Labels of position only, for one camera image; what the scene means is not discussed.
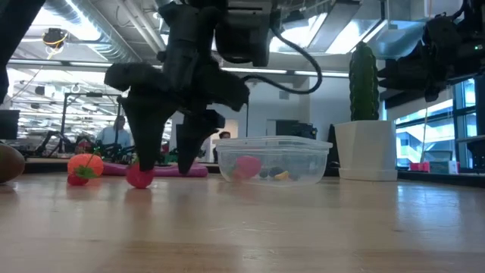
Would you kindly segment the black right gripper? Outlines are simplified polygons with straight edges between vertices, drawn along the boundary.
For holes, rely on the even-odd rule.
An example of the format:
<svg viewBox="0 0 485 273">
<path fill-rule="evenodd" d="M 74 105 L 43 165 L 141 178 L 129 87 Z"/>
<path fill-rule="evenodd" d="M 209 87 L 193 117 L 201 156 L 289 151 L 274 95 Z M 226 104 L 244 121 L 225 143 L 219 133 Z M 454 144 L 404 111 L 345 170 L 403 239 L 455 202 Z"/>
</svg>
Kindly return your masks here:
<svg viewBox="0 0 485 273">
<path fill-rule="evenodd" d="M 388 58 L 385 68 L 377 72 L 378 77 L 384 78 L 379 86 L 401 91 L 423 90 L 425 101 L 434 102 L 452 74 L 458 45 L 418 45 L 417 48 L 417 55 Z"/>
</svg>

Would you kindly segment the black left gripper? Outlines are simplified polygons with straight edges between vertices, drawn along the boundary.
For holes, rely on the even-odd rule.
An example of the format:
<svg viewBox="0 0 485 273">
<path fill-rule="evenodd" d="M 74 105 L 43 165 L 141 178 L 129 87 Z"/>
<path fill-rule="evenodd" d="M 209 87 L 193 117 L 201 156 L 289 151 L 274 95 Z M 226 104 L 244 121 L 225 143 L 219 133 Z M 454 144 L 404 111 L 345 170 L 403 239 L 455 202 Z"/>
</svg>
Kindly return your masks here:
<svg viewBox="0 0 485 273">
<path fill-rule="evenodd" d="M 146 63 L 115 63 L 105 73 L 105 84 L 117 90 L 140 87 L 146 95 L 160 96 L 131 94 L 119 99 L 133 135 L 140 171 L 154 168 L 165 124 L 177 104 L 188 108 L 217 103 L 240 111 L 249 102 L 249 88 L 243 80 L 221 70 L 211 55 L 214 28 L 223 17 L 220 9 L 161 7 L 158 13 L 170 28 L 167 47 L 158 53 L 162 69 Z M 176 127 L 181 174 L 189 173 L 205 140 L 224 127 L 225 118 L 212 109 L 184 116 Z"/>
</svg>

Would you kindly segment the small red toy strawberry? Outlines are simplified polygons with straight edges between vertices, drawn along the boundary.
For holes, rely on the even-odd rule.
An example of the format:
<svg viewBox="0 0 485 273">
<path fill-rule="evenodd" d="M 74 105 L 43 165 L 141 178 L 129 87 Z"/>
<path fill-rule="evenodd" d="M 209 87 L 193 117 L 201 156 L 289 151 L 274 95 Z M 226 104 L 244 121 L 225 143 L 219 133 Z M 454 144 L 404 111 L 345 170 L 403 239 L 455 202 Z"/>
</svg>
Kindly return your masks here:
<svg viewBox="0 0 485 273">
<path fill-rule="evenodd" d="M 128 167 L 126 179 L 130 186 L 136 189 L 145 189 L 152 184 L 155 176 L 154 166 L 146 168 L 141 166 L 139 159 L 136 158 Z"/>
</svg>

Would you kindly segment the large red toy strawberry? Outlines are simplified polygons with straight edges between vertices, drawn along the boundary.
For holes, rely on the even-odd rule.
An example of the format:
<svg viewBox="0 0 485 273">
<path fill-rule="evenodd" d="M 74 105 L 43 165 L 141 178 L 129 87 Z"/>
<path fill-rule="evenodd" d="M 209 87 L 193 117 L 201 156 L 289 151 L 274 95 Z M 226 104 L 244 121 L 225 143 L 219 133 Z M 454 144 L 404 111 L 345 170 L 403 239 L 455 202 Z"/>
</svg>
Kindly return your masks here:
<svg viewBox="0 0 485 273">
<path fill-rule="evenodd" d="M 236 159 L 231 177 L 234 180 L 248 180 L 259 174 L 262 163 L 259 158 L 243 155 Z"/>
</svg>

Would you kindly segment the orange toy fruit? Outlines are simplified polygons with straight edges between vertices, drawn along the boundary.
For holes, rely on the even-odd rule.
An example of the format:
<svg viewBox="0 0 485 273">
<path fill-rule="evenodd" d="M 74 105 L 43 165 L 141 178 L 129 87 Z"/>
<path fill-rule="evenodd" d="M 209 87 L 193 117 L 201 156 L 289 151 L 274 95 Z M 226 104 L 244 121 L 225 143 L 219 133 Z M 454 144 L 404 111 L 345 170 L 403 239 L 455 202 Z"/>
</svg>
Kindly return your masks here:
<svg viewBox="0 0 485 273">
<path fill-rule="evenodd" d="M 68 174 L 76 174 L 82 178 L 99 177 L 104 170 L 104 162 L 98 155 L 79 154 L 70 158 L 67 163 Z"/>
<path fill-rule="evenodd" d="M 98 177 L 95 170 L 89 165 L 94 154 L 80 154 L 71 158 L 68 163 L 67 183 L 71 186 L 85 186 L 90 179 Z"/>
</svg>

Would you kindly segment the brown toy kiwi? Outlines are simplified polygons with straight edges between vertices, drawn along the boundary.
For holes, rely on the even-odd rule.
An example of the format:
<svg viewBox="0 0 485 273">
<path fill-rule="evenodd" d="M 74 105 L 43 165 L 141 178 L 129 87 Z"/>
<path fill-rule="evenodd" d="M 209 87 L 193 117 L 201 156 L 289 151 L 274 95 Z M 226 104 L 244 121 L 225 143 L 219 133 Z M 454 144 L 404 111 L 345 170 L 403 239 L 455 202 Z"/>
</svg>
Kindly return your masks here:
<svg viewBox="0 0 485 273">
<path fill-rule="evenodd" d="M 20 176 L 25 164 L 25 158 L 16 149 L 0 143 L 0 184 Z"/>
</svg>

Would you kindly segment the clear plastic tupperware container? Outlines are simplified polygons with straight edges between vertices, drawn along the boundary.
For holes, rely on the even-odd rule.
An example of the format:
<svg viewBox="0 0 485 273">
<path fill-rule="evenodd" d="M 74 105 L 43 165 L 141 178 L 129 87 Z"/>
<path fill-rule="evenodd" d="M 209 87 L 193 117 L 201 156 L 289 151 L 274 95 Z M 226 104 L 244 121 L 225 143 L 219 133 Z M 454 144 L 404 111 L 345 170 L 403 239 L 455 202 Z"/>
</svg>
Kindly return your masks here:
<svg viewBox="0 0 485 273">
<path fill-rule="evenodd" d="M 327 157 L 332 143 L 300 136 L 257 136 L 215 140 L 218 166 L 221 175 L 228 182 L 273 187 L 293 187 L 318 183 L 324 176 Z M 260 178 L 259 174 L 248 180 L 234 180 L 231 177 L 236 159 L 243 155 L 259 158 L 262 169 L 280 167 L 289 173 L 301 175 L 298 181 Z"/>
</svg>

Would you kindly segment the person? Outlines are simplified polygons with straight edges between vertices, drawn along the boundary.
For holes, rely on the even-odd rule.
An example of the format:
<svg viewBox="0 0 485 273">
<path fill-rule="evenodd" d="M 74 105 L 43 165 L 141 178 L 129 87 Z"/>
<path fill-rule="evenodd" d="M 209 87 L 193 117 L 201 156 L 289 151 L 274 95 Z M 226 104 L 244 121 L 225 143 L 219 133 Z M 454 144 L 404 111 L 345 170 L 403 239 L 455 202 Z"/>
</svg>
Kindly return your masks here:
<svg viewBox="0 0 485 273">
<path fill-rule="evenodd" d="M 222 132 L 220 132 L 220 133 L 219 133 L 219 138 L 220 138 L 220 139 L 229 139 L 229 138 L 231 138 L 231 134 L 230 134 L 230 132 L 228 132 L 228 131 L 222 131 Z M 217 153 L 217 148 L 216 148 L 216 147 L 214 147 L 214 148 L 212 149 L 212 152 L 213 152 L 213 156 L 214 156 L 214 163 L 218 163 L 218 153 Z"/>
<path fill-rule="evenodd" d="M 96 140 L 103 145 L 117 143 L 123 148 L 131 146 L 130 133 L 124 129 L 125 117 L 123 115 L 117 116 L 114 125 L 103 128 L 97 135 Z"/>
</svg>

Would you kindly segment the white plant pot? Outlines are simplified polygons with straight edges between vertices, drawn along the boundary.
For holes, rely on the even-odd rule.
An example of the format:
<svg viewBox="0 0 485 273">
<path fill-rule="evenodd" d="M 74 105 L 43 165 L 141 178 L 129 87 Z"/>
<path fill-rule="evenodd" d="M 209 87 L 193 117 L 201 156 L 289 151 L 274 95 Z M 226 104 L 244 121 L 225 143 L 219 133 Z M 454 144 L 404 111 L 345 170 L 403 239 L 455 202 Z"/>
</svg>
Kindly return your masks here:
<svg viewBox="0 0 485 273">
<path fill-rule="evenodd" d="M 391 121 L 350 121 L 335 126 L 339 176 L 395 181 L 396 135 Z"/>
</svg>

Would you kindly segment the teal and white box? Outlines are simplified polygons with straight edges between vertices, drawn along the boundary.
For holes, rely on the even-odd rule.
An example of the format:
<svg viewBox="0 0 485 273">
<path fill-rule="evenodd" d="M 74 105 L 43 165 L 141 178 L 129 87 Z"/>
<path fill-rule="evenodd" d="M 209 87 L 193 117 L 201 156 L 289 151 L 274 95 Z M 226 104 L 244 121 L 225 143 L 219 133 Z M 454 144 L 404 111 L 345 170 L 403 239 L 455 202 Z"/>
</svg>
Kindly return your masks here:
<svg viewBox="0 0 485 273">
<path fill-rule="evenodd" d="M 457 161 L 429 162 L 430 173 L 433 174 L 458 174 L 459 168 Z"/>
</svg>

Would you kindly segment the long ceiling light tube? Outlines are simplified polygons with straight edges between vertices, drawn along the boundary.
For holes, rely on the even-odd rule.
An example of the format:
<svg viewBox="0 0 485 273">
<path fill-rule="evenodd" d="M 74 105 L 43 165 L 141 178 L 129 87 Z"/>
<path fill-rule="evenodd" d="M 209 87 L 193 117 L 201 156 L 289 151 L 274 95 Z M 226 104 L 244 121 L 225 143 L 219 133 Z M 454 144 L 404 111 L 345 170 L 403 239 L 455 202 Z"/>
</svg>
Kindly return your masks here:
<svg viewBox="0 0 485 273">
<path fill-rule="evenodd" d="M 9 67 L 62 67 L 70 71 L 106 71 L 112 63 L 91 61 L 57 61 L 43 59 L 11 58 Z M 238 74 L 274 74 L 299 77 L 316 77 L 314 71 L 279 70 L 267 68 L 223 67 L 222 70 Z"/>
</svg>

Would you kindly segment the black equipment case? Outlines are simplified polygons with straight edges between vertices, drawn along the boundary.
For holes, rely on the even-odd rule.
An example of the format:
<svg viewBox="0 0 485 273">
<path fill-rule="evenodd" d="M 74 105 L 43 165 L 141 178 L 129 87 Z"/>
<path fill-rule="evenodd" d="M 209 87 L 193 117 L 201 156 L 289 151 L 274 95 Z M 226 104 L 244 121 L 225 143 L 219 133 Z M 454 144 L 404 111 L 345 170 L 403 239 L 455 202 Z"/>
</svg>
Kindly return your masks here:
<svg viewBox="0 0 485 273">
<path fill-rule="evenodd" d="M 309 139 L 316 139 L 318 130 L 313 124 L 301 123 L 299 121 L 277 120 L 277 136 L 295 136 Z"/>
</svg>

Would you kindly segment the round black ceiling device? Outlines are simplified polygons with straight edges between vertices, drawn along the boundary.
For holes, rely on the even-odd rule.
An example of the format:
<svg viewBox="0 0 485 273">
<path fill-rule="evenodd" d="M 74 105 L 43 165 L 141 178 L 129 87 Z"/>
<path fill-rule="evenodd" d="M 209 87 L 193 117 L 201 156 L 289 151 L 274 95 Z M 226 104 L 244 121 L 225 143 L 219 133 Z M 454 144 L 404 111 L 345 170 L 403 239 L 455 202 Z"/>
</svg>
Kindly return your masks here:
<svg viewBox="0 0 485 273">
<path fill-rule="evenodd" d="M 48 28 L 42 35 L 42 42 L 52 49 L 61 49 L 67 37 L 68 32 L 61 28 Z"/>
</svg>

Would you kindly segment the black monitor screen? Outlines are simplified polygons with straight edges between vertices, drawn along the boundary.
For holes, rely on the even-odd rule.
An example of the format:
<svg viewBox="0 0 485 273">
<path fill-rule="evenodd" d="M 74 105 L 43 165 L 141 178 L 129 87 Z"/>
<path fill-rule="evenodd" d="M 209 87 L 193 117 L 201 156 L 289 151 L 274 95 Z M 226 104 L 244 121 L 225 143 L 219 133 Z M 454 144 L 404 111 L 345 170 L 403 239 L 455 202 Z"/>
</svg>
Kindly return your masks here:
<svg viewBox="0 0 485 273">
<path fill-rule="evenodd" d="M 17 139 L 19 118 L 19 110 L 0 110 L 0 140 Z"/>
</svg>

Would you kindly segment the black vertical post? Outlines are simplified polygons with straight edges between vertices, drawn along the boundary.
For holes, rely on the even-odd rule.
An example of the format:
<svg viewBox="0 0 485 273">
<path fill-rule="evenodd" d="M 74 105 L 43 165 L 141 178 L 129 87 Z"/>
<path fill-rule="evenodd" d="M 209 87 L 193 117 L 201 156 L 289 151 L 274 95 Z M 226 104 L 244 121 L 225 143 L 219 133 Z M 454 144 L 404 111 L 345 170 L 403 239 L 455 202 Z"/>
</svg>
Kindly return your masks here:
<svg viewBox="0 0 485 273">
<path fill-rule="evenodd" d="M 485 74 L 474 78 L 477 135 L 485 135 Z"/>
</svg>

